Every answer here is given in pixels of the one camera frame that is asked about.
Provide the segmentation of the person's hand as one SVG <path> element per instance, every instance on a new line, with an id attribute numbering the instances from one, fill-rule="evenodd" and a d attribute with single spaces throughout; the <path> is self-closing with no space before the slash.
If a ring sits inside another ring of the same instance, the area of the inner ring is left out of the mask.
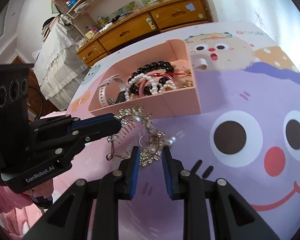
<path id="1" fill-rule="evenodd" d="M 50 179 L 23 193 L 40 209 L 48 209 L 53 205 L 52 194 L 54 191 L 53 180 Z"/>

